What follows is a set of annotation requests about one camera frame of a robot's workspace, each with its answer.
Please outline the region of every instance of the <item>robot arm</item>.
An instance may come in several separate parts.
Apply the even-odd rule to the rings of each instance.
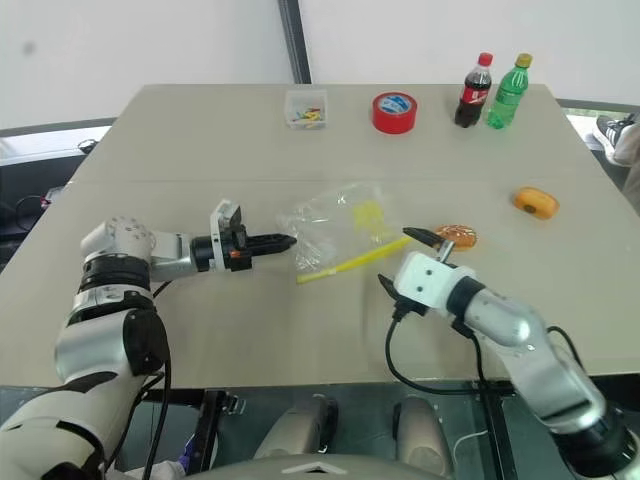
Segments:
[[[434,259],[410,253],[393,282],[403,302],[453,315],[498,355],[512,383],[549,429],[568,465],[588,478],[640,478],[638,438],[607,405],[587,374],[552,347],[542,318],[530,307],[487,289],[475,272],[444,262],[451,242],[420,229],[405,233],[439,250]]]
[[[55,349],[61,387],[20,408],[0,427],[0,478],[103,478],[149,375],[169,359],[150,289],[206,270],[245,270],[253,256],[288,249],[286,235],[247,236],[238,205],[223,201],[211,235],[147,230],[113,217],[81,244],[80,288]]]

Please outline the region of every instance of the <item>white wall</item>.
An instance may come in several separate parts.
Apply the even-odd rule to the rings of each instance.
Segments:
[[[318,83],[462,83],[480,51],[494,81],[518,52],[557,98],[640,105],[638,0],[300,0]]]
[[[277,0],[0,0],[0,129],[117,116],[148,83],[283,82]]]

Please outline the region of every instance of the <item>coca-cola bottle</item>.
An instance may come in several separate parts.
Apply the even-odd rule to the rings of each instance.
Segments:
[[[460,95],[460,104],[456,110],[456,125],[467,128],[475,125],[482,113],[482,106],[487,100],[491,88],[489,65],[493,55],[482,52],[478,57],[478,65],[464,79],[464,89]]]

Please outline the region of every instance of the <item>plastic bottle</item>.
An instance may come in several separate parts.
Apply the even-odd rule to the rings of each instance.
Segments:
[[[527,69],[532,59],[528,53],[518,55],[516,66],[500,82],[496,99],[487,116],[487,123],[491,127],[500,129],[511,125],[520,99],[529,87]]]
[[[478,57],[478,65],[464,79],[464,89],[460,95],[460,104],[456,110],[455,122],[463,128],[478,123],[482,107],[491,88],[489,65],[493,55],[483,52]]]

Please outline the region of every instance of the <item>white cable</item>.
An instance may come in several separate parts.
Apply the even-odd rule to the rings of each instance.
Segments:
[[[476,432],[476,433],[470,433],[469,435],[464,435],[463,437],[460,437],[458,440],[456,440],[456,443],[453,444],[453,463],[456,466],[458,466],[458,459],[456,458],[456,450],[458,449],[460,444],[465,440],[469,440],[470,438],[474,438],[474,437],[479,437],[481,435],[484,435],[485,433],[488,433],[487,430],[483,430],[481,432]]]

